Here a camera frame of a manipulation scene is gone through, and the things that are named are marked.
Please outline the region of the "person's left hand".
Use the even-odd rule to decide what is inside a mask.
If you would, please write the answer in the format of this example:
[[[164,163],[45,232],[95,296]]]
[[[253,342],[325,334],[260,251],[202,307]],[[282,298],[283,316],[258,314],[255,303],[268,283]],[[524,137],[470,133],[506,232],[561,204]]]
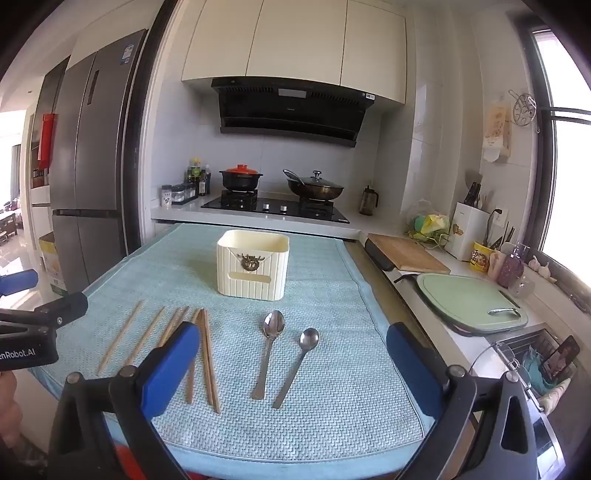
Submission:
[[[17,380],[11,371],[0,377],[0,434],[8,448],[13,448],[20,438],[22,410],[16,402]]]

